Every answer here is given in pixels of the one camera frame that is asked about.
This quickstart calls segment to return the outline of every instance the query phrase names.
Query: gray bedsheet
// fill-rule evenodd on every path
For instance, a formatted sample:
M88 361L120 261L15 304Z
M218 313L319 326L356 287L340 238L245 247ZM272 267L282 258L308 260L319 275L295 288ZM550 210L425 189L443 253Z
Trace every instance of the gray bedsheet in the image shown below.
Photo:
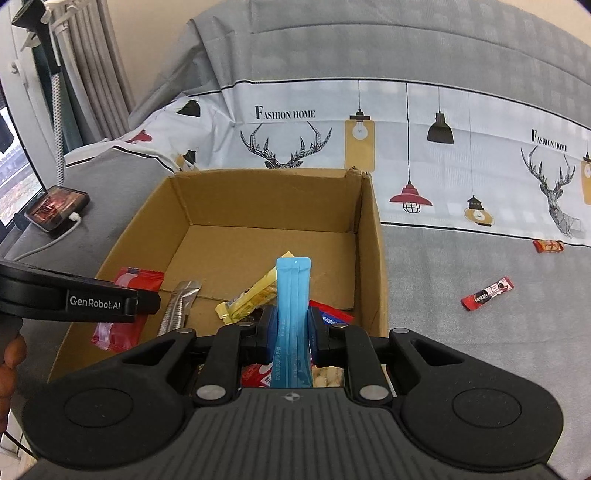
M90 195L82 224L46 251L23 260L29 265L94 277L103 260L156 185L170 172L153 158L109 150L66 170L66 186ZM30 225L8 251L12 259L48 242L47 235ZM24 320L21 333L28 355L18 370L12 410L20 418L26 399L39 391L51 371L69 323Z
M520 100L591 124L591 48L496 0L252 0L191 20L133 128L181 91L239 80L386 77L462 86ZM80 228L39 266L94 275L148 192L166 175L155 160L107 152L69 169L90 192ZM550 390L565 416L551 465L591 475L591 278L588 248L533 255L528 240L384 226L390 326L408 326ZM45 243L29 229L9 258ZM459 299L504 275L515 290L478 312ZM47 378L65 326L25 325L30 355L20 393Z

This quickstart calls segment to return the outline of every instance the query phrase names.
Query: window frame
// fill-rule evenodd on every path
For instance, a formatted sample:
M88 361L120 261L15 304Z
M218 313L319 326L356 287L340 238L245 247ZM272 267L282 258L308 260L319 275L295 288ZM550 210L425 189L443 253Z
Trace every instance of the window frame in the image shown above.
M27 32L11 24L20 6L20 0L9 0L0 8L0 82L25 155L47 189L56 183L53 127L33 53L30 48L20 51Z

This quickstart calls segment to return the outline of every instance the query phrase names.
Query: gray curtain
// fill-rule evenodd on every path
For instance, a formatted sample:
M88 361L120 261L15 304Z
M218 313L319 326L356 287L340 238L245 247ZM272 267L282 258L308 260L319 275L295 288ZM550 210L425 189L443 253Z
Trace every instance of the gray curtain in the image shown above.
M92 0L54 30L79 106L77 117L85 144L118 138L129 131L131 96L109 35L106 9L104 0ZM56 9L54 20L65 12Z

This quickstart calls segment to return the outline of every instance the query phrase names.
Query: phone screen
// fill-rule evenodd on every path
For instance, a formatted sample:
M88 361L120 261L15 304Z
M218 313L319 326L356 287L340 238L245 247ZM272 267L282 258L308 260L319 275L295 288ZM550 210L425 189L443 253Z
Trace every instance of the phone screen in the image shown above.
M72 212L82 210L87 203L86 193L53 186L29 208L25 216L41 229L50 232Z

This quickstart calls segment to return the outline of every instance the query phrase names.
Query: pendant lamp print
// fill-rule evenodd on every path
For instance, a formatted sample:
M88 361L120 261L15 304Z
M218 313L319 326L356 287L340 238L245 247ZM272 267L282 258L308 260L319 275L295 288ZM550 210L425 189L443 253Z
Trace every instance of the pendant lamp print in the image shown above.
M199 118L201 116L201 107L195 100L189 100L177 113L179 115L196 116Z
M425 197L418 194L418 190L410 181L410 120L408 117L408 83L406 84L407 95L407 165L408 165L408 183L402 187L400 195L390 198L392 203L402 203L402 208L408 213L418 213L421 211L421 205L433 206Z
M441 112L441 89L439 87L437 87L437 101L439 103L439 111L435 113L435 123L429 128L427 140L435 143L452 144L453 132L445 122L445 113Z
M357 80L359 109L345 121L345 168L375 170L375 124L361 110L361 87Z
M492 226L495 219L482 206L482 202L474 196L474 171L472 168L472 115L470 113L470 93L468 93L468 125L470 132L470 184L472 197L468 200L468 208L464 210L464 217L477 225Z
M583 201L591 205L591 158L589 157L589 130L585 130L587 137L587 154L581 161L581 188L583 189Z

